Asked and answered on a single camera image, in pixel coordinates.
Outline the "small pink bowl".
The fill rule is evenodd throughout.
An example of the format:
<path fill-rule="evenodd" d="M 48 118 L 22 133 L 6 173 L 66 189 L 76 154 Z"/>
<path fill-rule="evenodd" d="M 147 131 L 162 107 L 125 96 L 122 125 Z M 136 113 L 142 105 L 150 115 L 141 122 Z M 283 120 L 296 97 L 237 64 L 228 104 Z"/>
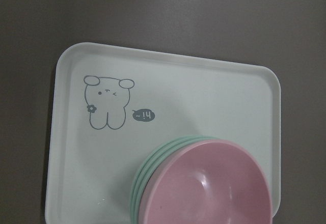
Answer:
<path fill-rule="evenodd" d="M 134 223 L 271 223 L 266 177 L 244 148 L 222 139 L 167 150 L 139 188 Z"/>

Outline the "green bowl stack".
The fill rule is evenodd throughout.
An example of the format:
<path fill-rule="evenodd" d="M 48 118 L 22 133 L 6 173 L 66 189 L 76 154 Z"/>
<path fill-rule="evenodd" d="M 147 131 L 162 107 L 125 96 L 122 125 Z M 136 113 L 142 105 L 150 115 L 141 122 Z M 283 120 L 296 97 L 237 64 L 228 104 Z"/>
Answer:
<path fill-rule="evenodd" d="M 156 168 L 173 152 L 189 144 L 212 139 L 212 136 L 187 135 L 156 147 L 138 168 L 130 192 L 130 222 L 138 223 L 139 205 L 144 189 Z"/>

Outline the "white rabbit tray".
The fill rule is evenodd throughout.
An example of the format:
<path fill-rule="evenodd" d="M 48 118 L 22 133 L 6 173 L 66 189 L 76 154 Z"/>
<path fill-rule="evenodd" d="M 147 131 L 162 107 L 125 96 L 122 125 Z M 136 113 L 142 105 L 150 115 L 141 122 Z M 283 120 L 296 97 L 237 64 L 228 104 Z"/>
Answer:
<path fill-rule="evenodd" d="M 132 79 L 125 123 L 98 129 L 85 76 Z M 129 223 L 132 181 L 159 145 L 206 135 L 248 150 L 281 199 L 281 89 L 266 67 L 95 43 L 58 60 L 45 202 L 47 223 Z"/>

